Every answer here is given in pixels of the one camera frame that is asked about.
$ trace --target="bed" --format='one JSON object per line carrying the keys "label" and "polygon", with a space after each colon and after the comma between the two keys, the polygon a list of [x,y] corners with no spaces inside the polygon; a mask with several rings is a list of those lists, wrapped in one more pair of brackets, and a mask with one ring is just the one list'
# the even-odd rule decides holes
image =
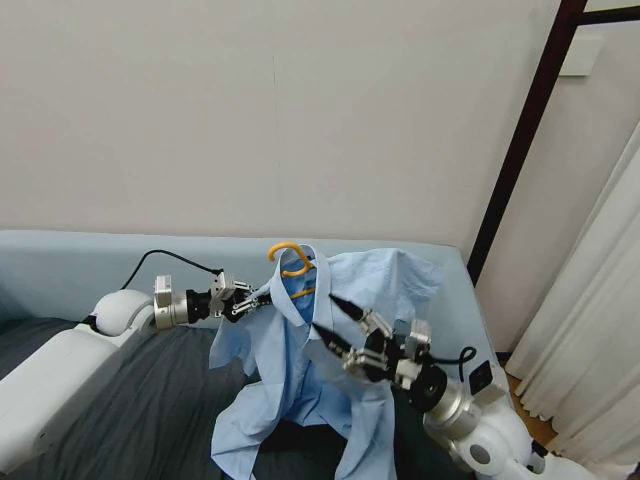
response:
{"label": "bed", "polygon": [[[223,266],[259,285],[273,265],[264,252],[278,239],[229,239],[0,232],[0,378],[51,336],[72,328],[102,295],[117,290],[144,251],[164,248]],[[438,263],[444,284],[429,309],[434,354],[478,355],[469,371],[495,361],[459,252],[402,242],[296,240],[327,255],[395,246]],[[171,273],[176,288],[203,289],[207,275],[170,258],[149,258],[133,288],[150,292],[155,275]],[[12,472],[11,479],[225,478],[209,458],[215,418],[247,383],[239,363],[208,370],[213,319],[147,339],[74,423],[61,442]],[[451,367],[450,375],[455,375]],[[398,478],[468,478],[423,433],[420,416],[395,396]],[[329,427],[282,422],[262,446],[254,468],[262,478],[333,478],[345,440]]]}

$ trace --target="silver metal cylinder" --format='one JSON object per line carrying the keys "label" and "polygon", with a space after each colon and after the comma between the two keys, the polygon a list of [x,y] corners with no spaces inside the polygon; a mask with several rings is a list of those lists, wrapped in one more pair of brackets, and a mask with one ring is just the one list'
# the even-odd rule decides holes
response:
{"label": "silver metal cylinder", "polygon": [[171,295],[171,303],[166,307],[159,307],[157,300],[154,300],[153,307],[158,330],[173,328],[189,321],[186,292],[173,293]]}
{"label": "silver metal cylinder", "polygon": [[444,395],[431,411],[424,414],[422,424],[427,431],[458,440],[478,426],[481,415],[480,407],[464,386],[449,378]]}

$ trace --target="wooden floor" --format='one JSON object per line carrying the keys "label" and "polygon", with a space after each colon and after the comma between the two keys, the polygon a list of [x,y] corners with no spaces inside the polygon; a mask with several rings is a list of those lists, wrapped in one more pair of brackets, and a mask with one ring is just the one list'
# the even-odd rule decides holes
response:
{"label": "wooden floor", "polygon": [[536,441],[541,445],[546,445],[557,435],[556,432],[554,432],[551,428],[551,422],[543,422],[538,418],[530,417],[529,414],[522,408],[520,399],[513,394],[513,392],[515,392],[516,388],[520,384],[520,380],[512,377],[509,374],[507,374],[507,378],[509,379],[509,390],[511,391],[511,398],[513,400],[513,406],[515,407],[516,412],[524,421],[531,436],[535,438]]}

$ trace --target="white wall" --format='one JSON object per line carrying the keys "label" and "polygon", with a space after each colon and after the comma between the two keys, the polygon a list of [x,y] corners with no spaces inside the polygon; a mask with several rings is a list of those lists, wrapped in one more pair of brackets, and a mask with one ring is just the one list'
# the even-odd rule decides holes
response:
{"label": "white wall", "polygon": [[0,3],[0,227],[469,252],[557,1]]}
{"label": "white wall", "polygon": [[603,49],[590,77],[559,79],[478,282],[499,351],[535,314],[640,121],[640,23],[587,30],[605,36]]}

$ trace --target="light blue shirt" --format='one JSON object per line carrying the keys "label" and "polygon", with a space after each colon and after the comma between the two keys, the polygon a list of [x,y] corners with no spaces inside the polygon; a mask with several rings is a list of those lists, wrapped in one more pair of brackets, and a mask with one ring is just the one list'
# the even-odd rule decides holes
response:
{"label": "light blue shirt", "polygon": [[[280,419],[302,426],[328,424],[347,439],[336,479],[394,479],[394,407],[386,382],[366,384],[343,369],[311,323],[333,330],[356,348],[365,337],[358,325],[333,305],[329,293],[372,308],[389,321],[424,318],[428,300],[441,282],[439,268],[397,249],[345,253],[326,259],[302,246],[316,266],[300,277],[295,252],[285,251],[269,282],[254,295],[269,292],[273,305],[238,323],[223,321],[211,347],[209,365],[231,358],[255,369],[260,381],[245,386],[217,418],[211,457],[237,480],[251,478],[260,443]],[[312,295],[289,297],[315,286]]]}

